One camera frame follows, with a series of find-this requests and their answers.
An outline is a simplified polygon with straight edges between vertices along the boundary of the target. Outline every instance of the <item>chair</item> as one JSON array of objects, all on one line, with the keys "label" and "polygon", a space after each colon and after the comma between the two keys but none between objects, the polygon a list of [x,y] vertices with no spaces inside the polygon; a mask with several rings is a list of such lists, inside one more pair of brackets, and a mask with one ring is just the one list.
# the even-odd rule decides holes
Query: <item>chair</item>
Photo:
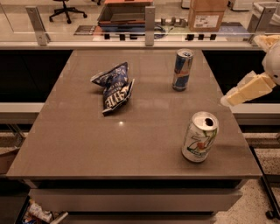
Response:
[{"label": "chair", "polygon": [[[91,0],[91,1],[92,1],[92,2],[95,2],[95,0]],[[98,0],[98,1],[97,1],[97,4],[98,4],[98,5],[100,5],[100,1],[101,1],[101,0]]]},{"label": "chair", "polygon": [[68,2],[69,0],[53,0],[53,1],[62,2],[62,3],[63,3],[63,9],[54,10],[54,14],[52,14],[52,15],[50,16],[50,22],[53,22],[53,17],[58,16],[58,15],[61,14],[61,13],[65,13],[66,16],[67,16],[67,22],[68,22],[69,24],[71,24],[71,19],[70,19],[70,17],[69,17],[69,13],[68,13],[68,12],[82,13],[84,18],[87,18],[87,17],[88,17],[88,15],[87,15],[84,11],[76,10],[75,7],[67,7],[66,4],[65,4],[65,2]]}]

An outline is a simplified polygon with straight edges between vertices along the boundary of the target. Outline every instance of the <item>countertop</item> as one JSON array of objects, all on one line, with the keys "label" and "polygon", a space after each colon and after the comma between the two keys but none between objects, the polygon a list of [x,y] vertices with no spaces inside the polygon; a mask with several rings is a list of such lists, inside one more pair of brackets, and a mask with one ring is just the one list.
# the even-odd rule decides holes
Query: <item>countertop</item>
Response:
[{"label": "countertop", "polygon": [[[74,51],[14,163],[10,179],[259,179],[261,172],[202,54],[196,50],[188,89],[172,89],[174,50]],[[131,99],[102,115],[102,88],[90,78],[127,61]],[[220,122],[208,158],[181,153],[192,115]]]}]

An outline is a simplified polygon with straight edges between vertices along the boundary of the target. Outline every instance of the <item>table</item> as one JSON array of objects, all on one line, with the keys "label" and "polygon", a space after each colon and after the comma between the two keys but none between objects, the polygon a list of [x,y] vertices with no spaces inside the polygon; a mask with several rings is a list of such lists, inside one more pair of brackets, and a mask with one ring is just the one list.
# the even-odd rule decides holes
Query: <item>table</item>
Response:
[{"label": "table", "polygon": [[[29,183],[44,209],[73,212],[67,223],[213,223],[262,174],[202,51],[187,90],[172,89],[176,50],[74,51],[7,177]],[[102,88],[89,80],[124,61],[132,96],[104,117]],[[198,111],[216,115],[220,133],[195,164],[181,146]]]}]

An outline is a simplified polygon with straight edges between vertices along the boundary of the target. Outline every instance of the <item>red bull can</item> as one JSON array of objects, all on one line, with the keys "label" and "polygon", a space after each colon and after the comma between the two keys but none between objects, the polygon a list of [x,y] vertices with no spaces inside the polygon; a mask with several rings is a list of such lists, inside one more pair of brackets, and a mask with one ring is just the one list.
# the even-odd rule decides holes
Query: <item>red bull can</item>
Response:
[{"label": "red bull can", "polygon": [[182,153],[188,160],[203,162],[219,131],[218,119],[208,112],[198,112],[192,116],[185,133]]},{"label": "red bull can", "polygon": [[193,51],[179,49],[176,55],[172,87],[177,91],[184,91],[190,76],[193,63]]}]

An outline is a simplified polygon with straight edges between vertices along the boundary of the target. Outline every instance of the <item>chip bag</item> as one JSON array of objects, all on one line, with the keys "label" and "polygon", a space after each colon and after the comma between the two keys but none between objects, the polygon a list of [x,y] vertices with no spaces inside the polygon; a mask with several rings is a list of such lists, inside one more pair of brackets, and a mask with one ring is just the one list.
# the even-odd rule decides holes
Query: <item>chip bag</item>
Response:
[{"label": "chip bag", "polygon": [[129,83],[127,62],[119,64],[107,72],[94,75],[90,81],[104,88],[103,115],[106,116],[125,104],[132,92],[134,80]]}]

